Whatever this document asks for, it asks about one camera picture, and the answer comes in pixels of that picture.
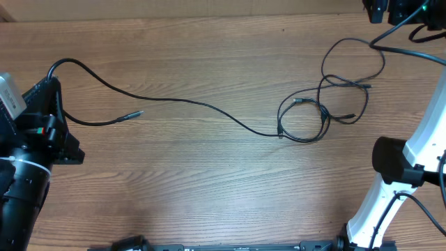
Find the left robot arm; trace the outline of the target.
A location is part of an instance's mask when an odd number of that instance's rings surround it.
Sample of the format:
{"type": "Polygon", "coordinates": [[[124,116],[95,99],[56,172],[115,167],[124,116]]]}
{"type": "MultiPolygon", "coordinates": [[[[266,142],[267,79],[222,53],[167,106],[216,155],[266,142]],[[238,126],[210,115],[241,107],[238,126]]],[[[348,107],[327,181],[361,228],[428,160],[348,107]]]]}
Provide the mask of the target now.
{"type": "Polygon", "coordinates": [[[21,96],[12,117],[1,105],[1,249],[25,250],[45,203],[54,165],[80,165],[85,153],[70,134],[61,83],[42,79],[21,96]]]}

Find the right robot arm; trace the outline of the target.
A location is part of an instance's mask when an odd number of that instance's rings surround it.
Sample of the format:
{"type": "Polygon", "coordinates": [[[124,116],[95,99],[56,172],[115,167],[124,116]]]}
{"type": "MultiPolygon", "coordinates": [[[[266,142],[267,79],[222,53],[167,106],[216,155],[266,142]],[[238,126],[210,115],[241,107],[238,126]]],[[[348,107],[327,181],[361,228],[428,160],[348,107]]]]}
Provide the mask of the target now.
{"type": "MultiPolygon", "coordinates": [[[[364,1],[369,21],[382,22],[388,13],[392,28],[374,38],[370,48],[426,59],[445,65],[445,60],[430,54],[378,45],[378,41],[405,24],[417,24],[418,30],[438,31],[435,36],[416,38],[425,43],[445,37],[445,2],[364,1]]],[[[424,183],[437,185],[445,193],[445,76],[441,75],[424,116],[409,140],[380,137],[374,144],[372,166],[376,172],[366,197],[357,213],[343,227],[333,250],[395,250],[394,242],[383,241],[383,235],[401,205],[413,199],[413,193],[424,183]]]]}

